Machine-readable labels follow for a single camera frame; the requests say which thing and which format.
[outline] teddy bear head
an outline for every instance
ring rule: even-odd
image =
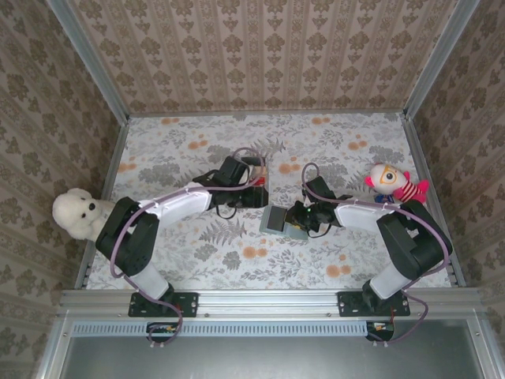
[[[72,188],[56,197],[53,203],[54,221],[76,239],[90,239],[92,224],[102,216],[99,201],[83,189]]]

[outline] wire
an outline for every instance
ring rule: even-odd
[[[329,203],[336,203],[336,204],[364,205],[364,206],[370,207],[370,208],[381,208],[381,209],[385,208],[385,209],[389,209],[391,211],[395,211],[395,212],[401,213],[404,216],[407,216],[407,217],[411,218],[412,220],[416,221],[421,226],[423,226],[427,231],[429,231],[433,235],[433,237],[435,237],[436,241],[440,244],[440,247],[442,248],[442,251],[443,251],[443,263],[441,265],[439,265],[438,267],[435,267],[432,270],[429,270],[429,271],[425,272],[425,274],[423,274],[421,277],[428,276],[428,275],[431,275],[431,274],[435,274],[436,272],[439,272],[439,271],[445,269],[449,265],[449,250],[447,249],[447,246],[445,245],[445,242],[443,241],[442,236],[440,236],[440,234],[429,223],[427,223],[426,221],[424,221],[421,217],[418,217],[418,216],[416,216],[416,215],[414,215],[414,214],[412,214],[410,212],[407,212],[404,209],[401,209],[401,208],[398,208],[398,207],[393,207],[393,206],[388,205],[388,204],[382,205],[382,204],[369,203],[367,201],[360,201],[360,200],[349,201],[349,200],[339,200],[339,199],[327,199],[326,197],[321,197],[317,193],[314,193],[309,188],[309,186],[307,186],[307,182],[305,181],[305,172],[307,171],[307,168],[309,168],[309,167],[315,167],[316,168],[316,176],[319,176],[319,174],[320,174],[319,167],[314,162],[310,162],[310,163],[307,163],[303,167],[303,170],[301,171],[301,182],[303,183],[303,186],[304,186],[305,190],[308,193],[310,193],[312,196],[314,196],[316,199],[319,199],[321,201],[327,201]],[[417,281],[419,279],[420,278],[418,278],[416,280],[413,280],[412,282],[410,282],[409,284],[407,284],[406,286],[404,286],[404,288],[402,289],[402,293],[407,298],[410,298],[410,299],[414,300],[415,302],[419,302],[420,304],[422,304],[423,306],[425,306],[425,311],[423,312],[423,314],[421,315],[421,317],[419,318],[419,320],[417,320],[417,322],[414,324],[414,326],[408,332],[406,332],[405,334],[401,335],[400,337],[398,337],[398,338],[396,338],[394,340],[389,341],[388,343],[396,343],[396,342],[399,342],[401,340],[404,340],[407,336],[410,336],[410,334],[412,334],[417,329],[417,327],[423,322],[423,320],[428,315],[428,304],[426,302],[424,302],[423,300],[419,299],[419,298],[415,298],[412,295],[407,294],[407,292],[405,291],[406,289],[412,287],[415,283],[417,283]]]
[[[422,304],[422,306],[425,308],[425,310],[424,310],[423,314],[419,317],[419,319],[416,321],[416,323],[413,325],[412,328],[410,328],[407,332],[405,332],[404,334],[402,334],[400,337],[395,338],[394,340],[384,341],[378,335],[373,334],[371,332],[368,332],[368,334],[370,336],[372,336],[373,338],[375,338],[377,340],[377,342],[383,343],[384,345],[388,345],[388,344],[391,344],[391,343],[397,343],[397,342],[400,342],[400,341],[404,340],[405,338],[407,338],[408,336],[410,336],[412,333],[414,333],[415,330],[419,327],[419,325],[421,325],[422,322],[425,320],[426,316],[428,316],[429,307],[428,307],[428,303],[427,302],[425,302],[424,300],[421,300],[420,298],[416,298],[416,297],[408,294],[404,290],[402,290],[402,293],[407,298],[409,298],[410,300],[414,300],[415,302],[418,302],[418,303]]]
[[[309,236],[309,238],[312,238],[312,239],[321,238],[321,237],[324,237],[325,235],[327,235],[328,232],[330,231],[330,229],[331,229],[331,224],[328,224],[328,229],[323,234],[311,236],[310,231],[307,231],[307,235]]]
[[[219,217],[221,217],[223,220],[231,220],[231,219],[233,219],[233,218],[235,217],[235,215],[237,214],[237,209],[236,209],[236,208],[234,208],[234,212],[231,214],[231,216],[228,216],[228,217],[223,217],[223,216],[221,216],[221,213],[219,213],[219,206],[218,206],[218,205],[216,205],[216,206],[215,206],[215,212],[216,212],[216,213],[217,213],[217,215],[218,215]]]
[[[147,211],[150,208],[153,208],[154,206],[163,206],[163,204],[176,197],[179,195],[187,194],[187,193],[193,193],[193,192],[201,192],[201,193],[208,193],[208,191],[241,191],[245,190],[246,188],[249,188],[251,186],[254,186],[261,178],[261,175],[263,173],[265,163],[263,160],[263,157],[261,156],[260,152],[258,152],[254,148],[239,148],[235,150],[235,152],[231,155],[232,157],[235,157],[239,152],[243,151],[249,151],[254,153],[258,158],[260,159],[260,165],[261,165],[261,170],[259,171],[259,174],[251,181],[247,182],[244,185],[241,186],[235,186],[235,187],[203,187],[203,186],[195,186],[195,187],[189,187],[189,188],[182,188],[178,191],[175,191],[173,193],[169,193],[168,195],[158,197],[152,200],[152,203],[146,204],[144,207],[140,208],[138,211],[133,213],[133,215],[126,221],[125,226],[122,228],[121,232],[119,233],[118,239],[116,240],[116,243],[114,244],[114,248],[112,249],[112,254],[110,255],[110,274],[114,278],[124,278],[128,284],[130,284],[133,288],[135,288],[139,294],[144,296],[148,301],[154,302],[155,304],[159,304],[161,306],[166,306],[173,310],[177,315],[178,315],[178,325],[177,328],[174,331],[174,334],[172,337],[170,337],[167,341],[165,341],[164,344],[171,343],[172,341],[175,340],[177,335],[182,329],[182,312],[177,309],[175,306],[170,304],[169,302],[163,302],[161,300],[155,299],[151,296],[149,296],[147,293],[142,291],[127,275],[124,274],[124,272],[116,272],[116,267],[115,267],[115,261],[116,257],[118,256],[118,251],[119,251],[119,246],[121,246],[121,242],[123,241],[123,238],[125,237],[126,233],[128,232],[128,229],[132,226],[132,224],[135,222],[135,220],[145,211]]]

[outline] plush toy eye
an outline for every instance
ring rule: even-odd
[[[382,173],[382,176],[380,177],[380,184],[394,184],[397,179],[396,173],[391,170],[389,167],[386,167],[384,172]]]

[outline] stuffed toy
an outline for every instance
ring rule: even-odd
[[[426,202],[429,181],[422,180],[419,184],[410,181],[410,173],[402,173],[398,168],[388,164],[379,163],[370,171],[370,176],[365,178],[367,186],[383,195],[393,195],[398,200],[406,202],[410,199]]]
[[[113,208],[112,201],[96,200],[88,191],[72,188],[56,197],[53,218],[71,237],[96,242]]]

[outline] white teddy bear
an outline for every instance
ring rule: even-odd
[[[96,242],[113,208],[112,201],[96,200],[88,191],[72,188],[56,197],[53,217],[73,238]]]

